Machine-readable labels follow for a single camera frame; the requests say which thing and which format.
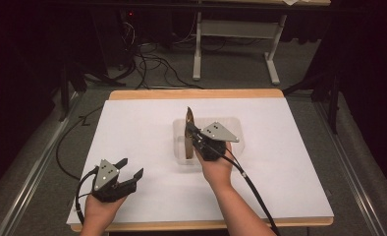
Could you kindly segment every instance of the transparent plastic container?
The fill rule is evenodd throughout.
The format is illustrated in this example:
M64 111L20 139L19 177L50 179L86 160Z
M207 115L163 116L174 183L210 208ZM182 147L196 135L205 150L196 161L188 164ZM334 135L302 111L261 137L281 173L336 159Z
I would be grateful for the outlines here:
M233 135L239 138L238 143L231 143L233 155L240 160L245 148L242 125L239 119L235 117L220 118L194 118L194 124L199 128L205 128L213 122L219 122ZM178 119L173 122L174 153L176 161L180 165L200 165L195 153L192 159L187 159L185 154L185 119Z

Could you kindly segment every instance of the hand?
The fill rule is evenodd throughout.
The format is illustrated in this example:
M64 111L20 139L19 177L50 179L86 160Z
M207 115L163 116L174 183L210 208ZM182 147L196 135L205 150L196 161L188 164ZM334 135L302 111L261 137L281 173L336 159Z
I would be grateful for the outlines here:
M93 195L85 202L84 223L81 235L101 235L111 224L127 196L114 203L102 203Z
M227 149L231 151L231 143L227 142L226 146ZM203 176L214 191L221 188L232 187L231 170L233 169L233 164L222 157L214 161L206 161L203 160L199 151L196 149L194 151L202 165ZM225 151L225 155L230 159L234 159L234 157L227 150Z

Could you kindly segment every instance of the wooden table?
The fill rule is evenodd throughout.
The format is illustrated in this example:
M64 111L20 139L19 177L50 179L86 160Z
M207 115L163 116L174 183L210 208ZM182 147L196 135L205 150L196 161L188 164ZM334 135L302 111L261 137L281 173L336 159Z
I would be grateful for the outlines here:
M278 89L117 90L104 105L83 176L101 158L116 163L124 157L129 163L121 170L119 181L132 178L142 167L144 175L108 231L225 228L200 166L177 161L178 135L173 124L185 119L187 106L195 119L236 117L241 121L244 150L237 158L278 226L333 222L332 209L288 103ZM223 125L230 129L230 124ZM236 170L232 182L266 220ZM91 181L87 180L81 194L90 188ZM67 223L74 231L82 228L73 208Z

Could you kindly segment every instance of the person's right hand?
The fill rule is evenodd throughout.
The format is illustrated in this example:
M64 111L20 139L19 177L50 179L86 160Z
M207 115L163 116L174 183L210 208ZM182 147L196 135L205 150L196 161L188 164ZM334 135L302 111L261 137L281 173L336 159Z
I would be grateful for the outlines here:
M227 142L227 149L231 150L231 143ZM206 161L202 158L199 151L194 150L197 158L202 165L203 176L208 181L212 190L217 191L224 188L232 188L231 186L231 170L233 164L228 162L226 159L220 157L217 160ZM225 155L230 159L234 157L226 150Z

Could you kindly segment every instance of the black cable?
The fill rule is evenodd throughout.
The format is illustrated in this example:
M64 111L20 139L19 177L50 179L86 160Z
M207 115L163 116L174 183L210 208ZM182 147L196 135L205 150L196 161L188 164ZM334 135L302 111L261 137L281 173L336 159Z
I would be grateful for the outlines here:
M141 81L136 86L135 90L138 90L141 86L144 86L146 89L149 89L147 83L145 82L145 76L147 74L147 63L145 61L144 56L141 53L141 48L138 49L138 53L139 53L139 57L141 57L141 62L144 64L144 68L140 66L143 69L143 73L137 69L138 73L141 75Z
M226 150L234 157L234 159L237 161L234 162L232 159L230 159L228 156L226 156L224 153L220 153L218 150L216 150L215 148L209 146L208 144L206 143L203 143L207 148L211 149L212 151L214 151L215 153L221 155L222 158L224 158L225 160L227 160L228 162L230 162L231 164L233 164L241 173L241 175L245 178L246 182L248 183L249 187L251 188L251 191L254 193L255 197L257 198L257 201L258 203L260 204L261 208L263 209L264 213L266 214L268 220L270 221L270 225L271 225L271 229L272 231L277 235L277 236L280 236L280 232L279 232L279 229L277 228L274 220L273 220L273 217L271 216L269 210L267 209L263 199L261 198L261 195L260 193L257 191L257 189L255 188L254 184L251 182L251 179L248 177L248 175L246 174L246 171L240 166L240 163L238 162L238 160L236 159L236 157L233 155L233 153L228 150L226 148Z
M83 216L83 211L81 209L81 204L80 204L80 190L81 186L83 185L83 182L91 175L96 174L98 171L98 166L95 166L93 170L89 171L83 178L81 179L78 187L77 187L77 192L75 194L75 210L77 211L78 218L80 219L81 224L83 225L84 222L84 216Z
M78 124L80 124L80 122L82 120L85 120L89 115L91 115L92 113L94 113L95 111L101 109L103 107L103 105L95 108L94 110L92 110L91 112L89 112L88 114L84 115L84 116L80 116L80 120L78 120L71 128L68 129L68 131L65 132L65 134L62 135L61 139L59 140L58 144L57 144L57 147L56 147L56 162L58 163L58 166L59 168L65 173L67 174L68 176L72 177L73 179L76 179L76 180L80 180L80 177L78 176L75 176L73 174L71 174L69 171L67 171L61 164L60 162L60 158L59 158L59 149L60 149L60 146L61 146L61 143L65 140L66 136L75 128L78 126Z
M79 199L82 198L82 197L88 196L88 195L90 195L90 193L82 194L82 195L80 195Z
M187 88L195 88L195 89L203 89L203 88L200 87L200 86L192 85L192 84L186 83L186 82L184 82L183 80L181 80L181 78L179 78L178 73L176 72L176 70L171 66L171 64L170 64L166 59L164 59L164 58L162 58L162 57L158 57L158 56L153 55L153 54L148 54L147 56L144 56L144 55L140 55L140 56L142 56L142 59L143 59L143 60L149 60L149 61L155 61L155 62L158 62L158 63L159 63L158 66L164 65L164 66L166 67L166 71L165 71L165 74L164 74L165 80L166 80L166 82L167 82L168 84L170 84L172 87L176 87L176 86L175 86L175 85L172 85L171 83L169 83L169 81L168 81L167 78L166 78L166 74L167 74L167 71L168 71L169 69L174 73L176 79L177 79L179 82L181 82L182 84L184 84L183 87L187 87Z

